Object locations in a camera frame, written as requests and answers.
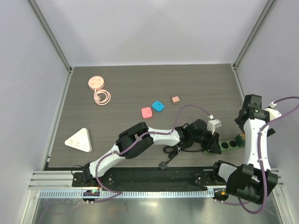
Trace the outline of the green power strip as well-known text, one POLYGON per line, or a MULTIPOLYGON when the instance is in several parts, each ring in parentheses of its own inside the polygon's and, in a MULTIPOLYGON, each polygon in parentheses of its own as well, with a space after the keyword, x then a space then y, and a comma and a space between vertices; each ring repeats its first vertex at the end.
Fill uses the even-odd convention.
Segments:
POLYGON ((237 146, 235 140, 228 140, 228 141, 221 141, 219 142, 219 145, 221 147, 221 151, 226 152, 229 150, 233 150, 233 149, 238 149, 239 147, 237 146))

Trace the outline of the green patterned cube adapter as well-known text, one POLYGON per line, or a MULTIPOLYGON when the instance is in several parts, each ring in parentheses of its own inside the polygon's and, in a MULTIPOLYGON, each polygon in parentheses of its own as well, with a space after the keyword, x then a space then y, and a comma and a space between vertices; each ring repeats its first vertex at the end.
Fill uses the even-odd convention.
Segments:
POLYGON ((238 147, 245 147, 246 137, 244 133, 240 133, 235 137, 235 142, 238 147))

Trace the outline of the blue plug adapter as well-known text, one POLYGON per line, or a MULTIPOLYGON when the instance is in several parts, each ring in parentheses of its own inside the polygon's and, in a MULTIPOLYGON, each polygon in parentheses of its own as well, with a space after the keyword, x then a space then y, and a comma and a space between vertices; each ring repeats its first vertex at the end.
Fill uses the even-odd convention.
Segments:
POLYGON ((160 101, 155 101, 153 104, 152 104, 152 108, 157 111, 157 112, 161 112, 165 106, 163 103, 161 103, 160 101))

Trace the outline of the pink red plug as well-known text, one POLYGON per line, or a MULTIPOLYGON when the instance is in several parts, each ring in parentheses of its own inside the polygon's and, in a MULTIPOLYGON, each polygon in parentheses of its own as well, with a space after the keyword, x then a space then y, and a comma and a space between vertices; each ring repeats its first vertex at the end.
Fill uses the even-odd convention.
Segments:
POLYGON ((144 119, 149 119, 153 116, 152 109, 150 107, 145 107, 141 109, 141 114, 144 119))

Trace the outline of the white triangular power socket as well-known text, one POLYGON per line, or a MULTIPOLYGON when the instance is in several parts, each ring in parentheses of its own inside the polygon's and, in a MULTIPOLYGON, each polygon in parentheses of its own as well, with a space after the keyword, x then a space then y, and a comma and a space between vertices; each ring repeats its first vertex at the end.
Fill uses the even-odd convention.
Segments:
POLYGON ((68 147, 80 150, 85 153, 92 151, 92 144, 89 136, 89 132, 86 128, 81 128, 71 137, 69 137, 64 144, 68 147))

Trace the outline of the pink round power socket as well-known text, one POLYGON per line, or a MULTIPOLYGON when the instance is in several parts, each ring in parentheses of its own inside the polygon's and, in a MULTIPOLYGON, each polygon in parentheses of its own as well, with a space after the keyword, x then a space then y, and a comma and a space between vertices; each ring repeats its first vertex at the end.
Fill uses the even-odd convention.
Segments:
POLYGON ((98 91, 104 88, 105 81, 101 76, 93 76, 88 80, 88 86, 93 91, 98 91))

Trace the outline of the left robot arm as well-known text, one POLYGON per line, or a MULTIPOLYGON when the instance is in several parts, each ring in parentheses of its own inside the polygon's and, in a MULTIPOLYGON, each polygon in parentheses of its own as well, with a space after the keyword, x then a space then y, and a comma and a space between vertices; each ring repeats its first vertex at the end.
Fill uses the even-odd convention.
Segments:
POLYGON ((99 159, 90 162, 82 168, 82 183, 95 186, 110 168, 126 159, 133 159, 153 145, 163 146, 163 151, 172 160, 181 151, 189 152, 194 143, 200 144, 200 151, 221 154, 219 134, 216 129, 221 127, 221 121, 211 119, 205 122, 198 119, 191 124, 177 126, 170 130, 154 129, 140 122, 119 135, 112 148, 99 159))

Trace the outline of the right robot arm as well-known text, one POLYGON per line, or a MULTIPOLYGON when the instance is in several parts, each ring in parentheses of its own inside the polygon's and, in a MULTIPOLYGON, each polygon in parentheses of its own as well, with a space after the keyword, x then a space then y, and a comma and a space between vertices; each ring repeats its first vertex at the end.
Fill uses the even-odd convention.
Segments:
POLYGON ((262 97, 246 95, 236 124, 245 134, 245 156, 240 166, 218 161, 213 166, 211 180, 215 184, 226 183, 226 193, 264 205, 269 193, 278 183, 278 176, 271 172, 267 153, 267 137, 274 134, 269 122, 281 117, 276 104, 262 108, 262 97))

